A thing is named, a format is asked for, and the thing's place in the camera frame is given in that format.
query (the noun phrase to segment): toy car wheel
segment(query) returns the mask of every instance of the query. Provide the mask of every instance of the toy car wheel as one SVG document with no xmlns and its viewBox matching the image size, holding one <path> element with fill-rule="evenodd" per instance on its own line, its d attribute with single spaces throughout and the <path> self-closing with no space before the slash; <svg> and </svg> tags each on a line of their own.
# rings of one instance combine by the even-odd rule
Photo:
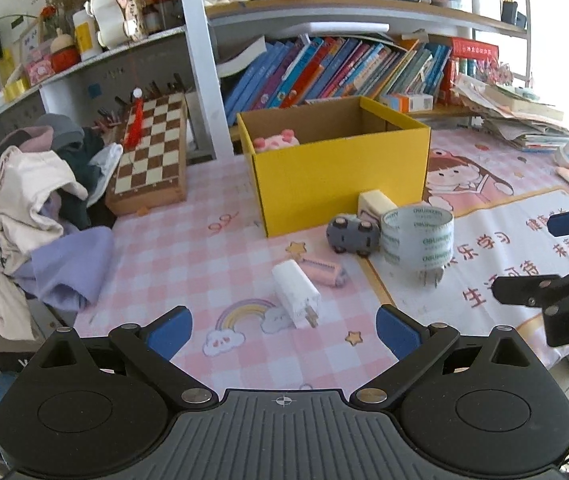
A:
<svg viewBox="0 0 569 480">
<path fill-rule="evenodd" d="M 333 225 L 338 229 L 346 229 L 347 225 L 349 225 L 349 221 L 343 216 L 339 216 L 333 220 Z"/>
</svg>

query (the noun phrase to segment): white jar with yellow label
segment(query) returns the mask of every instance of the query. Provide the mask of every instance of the white jar with yellow label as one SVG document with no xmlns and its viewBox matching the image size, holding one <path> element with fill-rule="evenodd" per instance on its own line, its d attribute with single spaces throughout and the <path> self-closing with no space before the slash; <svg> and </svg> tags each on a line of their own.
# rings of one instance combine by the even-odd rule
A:
<svg viewBox="0 0 569 480">
<path fill-rule="evenodd" d="M 73 15 L 73 25 L 76 28 L 76 44 L 82 61 L 102 54 L 96 20 L 89 16 L 86 10 L 79 10 Z"/>
</svg>

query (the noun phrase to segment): purple book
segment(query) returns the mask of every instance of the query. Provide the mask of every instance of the purple book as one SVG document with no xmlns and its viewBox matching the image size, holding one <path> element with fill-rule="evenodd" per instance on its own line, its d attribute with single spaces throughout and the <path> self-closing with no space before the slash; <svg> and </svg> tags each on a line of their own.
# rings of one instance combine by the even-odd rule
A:
<svg viewBox="0 0 569 480">
<path fill-rule="evenodd" d="M 302 42 L 301 40 L 298 40 L 289 49 L 289 52 L 287 52 L 286 56 L 284 56 L 284 59 L 274 74 L 269 79 L 267 79 L 261 91 L 258 93 L 258 97 L 251 106 L 251 110 L 261 110 L 262 108 L 266 107 L 267 102 L 269 102 L 269 99 L 271 99 L 271 96 L 274 94 L 279 84 L 282 82 L 282 76 L 286 72 L 287 68 L 289 68 L 289 65 L 293 62 L 295 57 L 298 56 L 301 49 Z"/>
</svg>

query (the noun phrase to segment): clothes pile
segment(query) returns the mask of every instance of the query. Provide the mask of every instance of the clothes pile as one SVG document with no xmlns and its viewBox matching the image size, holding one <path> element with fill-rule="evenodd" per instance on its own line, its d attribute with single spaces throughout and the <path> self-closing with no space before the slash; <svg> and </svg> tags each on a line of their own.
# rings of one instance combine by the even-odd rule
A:
<svg viewBox="0 0 569 480">
<path fill-rule="evenodd" d="M 108 272 L 111 229 L 87 207 L 104 194 L 122 146 L 56 114 L 0 143 L 0 335 L 37 338 L 27 299 L 67 311 L 95 303 Z"/>
</svg>

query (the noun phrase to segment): tape roll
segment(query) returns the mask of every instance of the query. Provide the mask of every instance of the tape roll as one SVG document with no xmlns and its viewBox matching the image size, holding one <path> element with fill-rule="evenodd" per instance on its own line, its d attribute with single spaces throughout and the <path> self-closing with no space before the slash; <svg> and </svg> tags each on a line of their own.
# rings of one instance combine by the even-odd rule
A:
<svg viewBox="0 0 569 480">
<path fill-rule="evenodd" d="M 442 269 L 453 257 L 453 215 L 444 209 L 394 209 L 382 217 L 381 230 L 384 259 L 403 269 Z"/>
</svg>

